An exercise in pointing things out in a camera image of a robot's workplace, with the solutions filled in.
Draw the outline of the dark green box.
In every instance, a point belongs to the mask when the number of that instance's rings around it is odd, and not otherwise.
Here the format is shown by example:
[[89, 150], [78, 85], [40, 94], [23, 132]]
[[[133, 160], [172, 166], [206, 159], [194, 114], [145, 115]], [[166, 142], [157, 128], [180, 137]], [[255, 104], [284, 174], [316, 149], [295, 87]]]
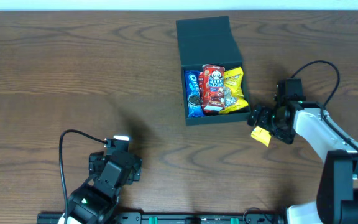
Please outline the dark green box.
[[185, 72], [201, 70], [205, 64], [226, 69], [245, 68], [243, 58], [231, 32], [228, 16], [184, 19], [176, 21], [178, 49], [181, 62], [183, 106], [187, 126], [247, 121], [251, 107], [222, 115], [190, 118], [186, 95]]

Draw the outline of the blue Oreo cookie pack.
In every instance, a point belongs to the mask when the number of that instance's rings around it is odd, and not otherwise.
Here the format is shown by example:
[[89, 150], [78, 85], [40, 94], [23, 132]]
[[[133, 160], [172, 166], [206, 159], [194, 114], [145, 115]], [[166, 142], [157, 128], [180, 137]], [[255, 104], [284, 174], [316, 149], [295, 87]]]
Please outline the blue Oreo cookie pack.
[[200, 87], [198, 78], [200, 71], [186, 70], [185, 71], [185, 84], [186, 84], [186, 100], [188, 105], [188, 117], [197, 118], [204, 116], [202, 110], [202, 100], [200, 97]]

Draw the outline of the small yellow snack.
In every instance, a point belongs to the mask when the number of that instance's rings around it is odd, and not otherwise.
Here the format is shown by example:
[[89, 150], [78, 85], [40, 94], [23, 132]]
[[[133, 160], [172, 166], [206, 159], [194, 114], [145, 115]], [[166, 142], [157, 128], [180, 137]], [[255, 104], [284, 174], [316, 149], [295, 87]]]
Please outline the small yellow snack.
[[262, 143], [266, 147], [269, 147], [270, 140], [271, 140], [271, 134], [265, 130], [264, 128], [261, 128], [259, 126], [256, 126], [253, 131], [251, 132], [251, 137], [255, 139], [256, 141]]

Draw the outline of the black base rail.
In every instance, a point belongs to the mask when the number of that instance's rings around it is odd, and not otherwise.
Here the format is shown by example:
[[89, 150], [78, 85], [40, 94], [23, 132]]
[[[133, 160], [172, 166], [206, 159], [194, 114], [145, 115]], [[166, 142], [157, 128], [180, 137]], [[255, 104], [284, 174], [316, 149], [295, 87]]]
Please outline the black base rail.
[[121, 213], [108, 223], [120, 224], [268, 224], [286, 223], [282, 215], [247, 213], [246, 215], [184, 215]]

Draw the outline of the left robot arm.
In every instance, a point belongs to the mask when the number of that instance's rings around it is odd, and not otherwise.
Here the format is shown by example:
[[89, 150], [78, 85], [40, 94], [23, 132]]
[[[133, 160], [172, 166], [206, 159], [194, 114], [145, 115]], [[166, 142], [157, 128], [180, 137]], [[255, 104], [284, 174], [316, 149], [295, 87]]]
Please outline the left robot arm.
[[106, 223], [125, 185], [140, 180], [142, 159], [127, 150], [89, 156], [89, 177], [68, 198], [59, 223]]

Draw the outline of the red dried fruit snack bag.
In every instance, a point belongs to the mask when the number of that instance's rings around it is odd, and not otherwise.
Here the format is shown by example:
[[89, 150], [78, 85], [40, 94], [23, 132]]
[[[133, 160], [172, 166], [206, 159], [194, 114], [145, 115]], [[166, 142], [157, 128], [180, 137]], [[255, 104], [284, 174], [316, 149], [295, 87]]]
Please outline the red dried fruit snack bag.
[[203, 88], [204, 88], [204, 73], [200, 72], [198, 75], [198, 86], [199, 86], [199, 93], [200, 93], [200, 99], [203, 99]]

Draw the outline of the yellow nut snack bag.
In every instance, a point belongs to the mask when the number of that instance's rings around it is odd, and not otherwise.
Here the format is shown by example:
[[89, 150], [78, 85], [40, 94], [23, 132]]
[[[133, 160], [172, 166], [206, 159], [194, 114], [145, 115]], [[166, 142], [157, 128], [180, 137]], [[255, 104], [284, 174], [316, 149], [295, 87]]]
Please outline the yellow nut snack bag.
[[245, 100], [241, 87], [243, 76], [244, 72], [241, 67], [224, 72], [224, 108], [219, 114], [236, 113], [248, 107], [249, 103]]

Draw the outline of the red Hello Panda snack pack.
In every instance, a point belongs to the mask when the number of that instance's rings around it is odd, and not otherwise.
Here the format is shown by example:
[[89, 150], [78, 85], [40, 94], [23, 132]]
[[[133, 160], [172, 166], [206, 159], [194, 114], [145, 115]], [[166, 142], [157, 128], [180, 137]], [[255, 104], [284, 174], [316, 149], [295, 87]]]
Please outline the red Hello Panda snack pack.
[[202, 109], [206, 114], [221, 111], [224, 107], [224, 75], [225, 68], [218, 65], [203, 65]]

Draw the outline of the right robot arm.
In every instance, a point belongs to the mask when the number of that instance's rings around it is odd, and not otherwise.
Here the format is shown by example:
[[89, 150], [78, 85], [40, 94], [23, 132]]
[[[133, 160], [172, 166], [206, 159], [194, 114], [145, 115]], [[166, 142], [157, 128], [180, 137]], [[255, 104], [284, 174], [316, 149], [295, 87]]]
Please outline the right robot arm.
[[324, 164], [316, 200], [288, 207], [285, 223], [358, 223], [358, 142], [321, 104], [288, 101], [273, 109], [258, 106], [247, 123], [286, 144], [301, 136]]

